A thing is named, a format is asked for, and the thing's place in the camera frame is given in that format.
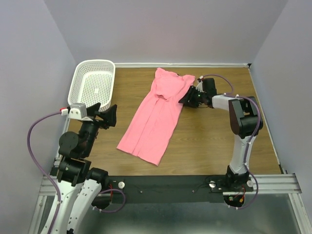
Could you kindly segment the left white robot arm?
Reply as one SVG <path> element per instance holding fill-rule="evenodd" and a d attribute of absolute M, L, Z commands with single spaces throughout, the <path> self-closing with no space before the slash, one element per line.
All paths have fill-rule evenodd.
<path fill-rule="evenodd" d="M 108 172 L 91 168 L 87 160 L 99 129 L 117 123 L 117 105 L 100 111 L 100 103 L 86 107 L 75 103 L 61 110 L 62 115 L 82 123 L 78 133 L 67 131 L 59 139 L 57 192 L 42 229 L 43 234 L 76 234 L 92 201 L 108 187 Z"/>

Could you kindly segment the pink t shirt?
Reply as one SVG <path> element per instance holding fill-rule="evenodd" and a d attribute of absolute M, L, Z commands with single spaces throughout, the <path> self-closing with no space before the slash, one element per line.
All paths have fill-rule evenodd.
<path fill-rule="evenodd" d="M 157 68 L 151 89 L 137 109 L 117 149 L 159 165 L 178 123 L 179 101 L 193 85 L 193 75 Z"/>

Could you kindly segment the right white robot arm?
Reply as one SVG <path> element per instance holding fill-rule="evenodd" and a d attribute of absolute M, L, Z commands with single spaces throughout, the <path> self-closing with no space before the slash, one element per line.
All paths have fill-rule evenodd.
<path fill-rule="evenodd" d="M 198 108 L 201 104 L 212 109 L 229 112 L 230 127 L 234 134 L 233 156 L 223 185 L 234 188 L 247 183 L 249 179 L 249 160 L 252 146 L 263 127 L 263 120 L 255 97 L 243 97 L 232 94 L 218 94 L 213 78 L 202 76 L 198 85 L 190 86 L 179 103 L 187 107 Z"/>

